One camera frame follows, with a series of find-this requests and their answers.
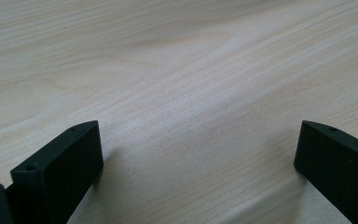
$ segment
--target dark green plastic part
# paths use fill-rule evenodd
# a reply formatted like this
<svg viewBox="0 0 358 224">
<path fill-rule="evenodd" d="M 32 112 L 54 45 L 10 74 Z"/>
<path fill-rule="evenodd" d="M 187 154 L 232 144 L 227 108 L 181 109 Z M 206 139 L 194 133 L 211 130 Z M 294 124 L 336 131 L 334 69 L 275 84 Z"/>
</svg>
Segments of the dark green plastic part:
<svg viewBox="0 0 358 224">
<path fill-rule="evenodd" d="M 349 221 L 358 223 L 358 139 L 303 121 L 295 167 Z"/>
<path fill-rule="evenodd" d="M 15 224 L 66 223 L 102 169 L 98 121 L 76 125 L 11 171 L 0 214 Z"/>
</svg>

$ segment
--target wood grain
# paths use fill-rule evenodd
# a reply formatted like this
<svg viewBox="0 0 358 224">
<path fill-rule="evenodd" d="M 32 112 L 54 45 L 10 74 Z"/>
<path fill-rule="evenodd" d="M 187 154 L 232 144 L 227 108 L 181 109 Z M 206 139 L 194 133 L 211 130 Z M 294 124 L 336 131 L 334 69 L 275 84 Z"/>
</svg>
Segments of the wood grain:
<svg viewBox="0 0 358 224">
<path fill-rule="evenodd" d="M 0 1 L 0 183 L 92 119 L 69 223 L 349 223 L 293 160 L 303 119 L 358 137 L 358 0 Z"/>
</svg>

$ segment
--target table surface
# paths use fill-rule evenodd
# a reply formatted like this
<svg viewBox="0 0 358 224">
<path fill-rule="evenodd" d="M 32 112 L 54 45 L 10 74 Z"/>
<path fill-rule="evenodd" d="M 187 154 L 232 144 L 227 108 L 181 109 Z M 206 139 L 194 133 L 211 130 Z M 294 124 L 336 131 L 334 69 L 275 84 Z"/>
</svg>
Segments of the table surface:
<svg viewBox="0 0 358 224">
<path fill-rule="evenodd" d="M 0 183 L 95 119 L 69 223 L 349 223 L 293 161 L 358 138 L 358 0 L 0 1 Z"/>
</svg>

